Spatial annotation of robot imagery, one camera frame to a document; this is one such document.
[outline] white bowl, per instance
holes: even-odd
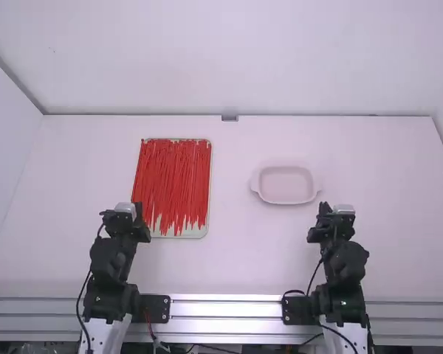
[[[251,178],[251,190],[272,204],[303,204],[321,190],[312,169],[298,162],[264,163]]]

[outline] white table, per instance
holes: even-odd
[[[48,117],[1,231],[0,298],[75,296],[98,212],[130,198],[147,137],[208,138],[213,176],[207,236],[141,245],[130,281],[142,292],[305,288],[319,251],[306,231],[326,200],[357,210],[367,300],[443,305],[443,147],[430,117]],[[277,157],[315,166],[314,202],[273,206],[249,191],[255,167]],[[424,323],[416,334],[432,330]],[[434,336],[443,340],[443,326]]]

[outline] metal extrusion frame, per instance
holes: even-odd
[[[300,344],[315,326],[286,326],[280,295],[171,294],[171,317],[154,324],[169,343]],[[74,298],[0,297],[0,341],[77,341]],[[443,302],[366,300],[378,345],[443,347]],[[125,341],[150,342],[146,324],[131,324]],[[320,337],[313,344],[324,344]]]

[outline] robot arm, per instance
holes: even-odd
[[[126,282],[137,244],[151,242],[142,205],[119,203],[100,215],[110,237],[98,235],[90,250],[79,354],[120,353],[131,320],[144,311],[138,287]]]

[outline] white wall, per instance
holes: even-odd
[[[0,228],[42,114],[0,69]]]
[[[50,113],[426,114],[443,0],[0,1],[0,55]]]

